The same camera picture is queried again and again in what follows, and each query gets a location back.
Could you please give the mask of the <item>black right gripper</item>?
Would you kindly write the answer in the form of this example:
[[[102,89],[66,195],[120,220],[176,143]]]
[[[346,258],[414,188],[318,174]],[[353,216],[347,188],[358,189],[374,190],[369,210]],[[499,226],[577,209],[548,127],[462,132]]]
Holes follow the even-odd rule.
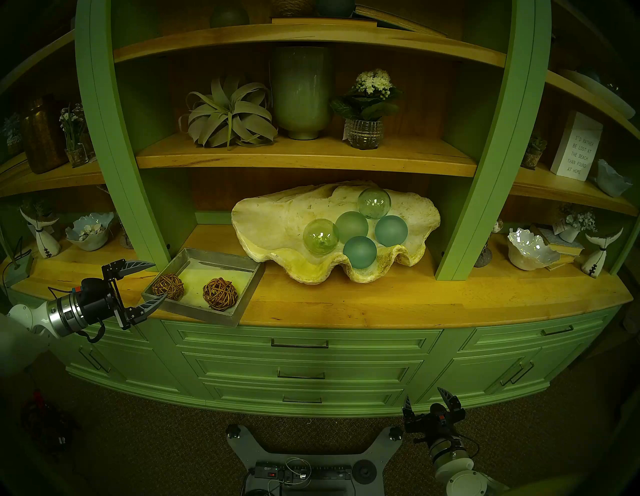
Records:
[[[439,439],[452,440],[459,437],[455,424],[465,420],[466,411],[458,397],[448,390],[437,387],[438,392],[446,405],[446,409],[440,403],[434,403],[435,411],[416,415],[413,411],[409,396],[406,396],[402,405],[402,417],[406,433],[422,433],[422,438],[414,438],[414,444],[434,444]]]

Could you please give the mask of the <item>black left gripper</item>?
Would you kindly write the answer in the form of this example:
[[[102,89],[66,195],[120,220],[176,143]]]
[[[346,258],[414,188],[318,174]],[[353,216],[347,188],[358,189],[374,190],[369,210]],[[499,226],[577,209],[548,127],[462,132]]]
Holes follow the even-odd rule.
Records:
[[[142,323],[167,299],[167,293],[154,296],[138,306],[122,306],[117,280],[155,267],[153,262],[119,259],[103,265],[103,279],[85,278],[75,293],[75,301],[84,327],[112,317],[123,330]]]

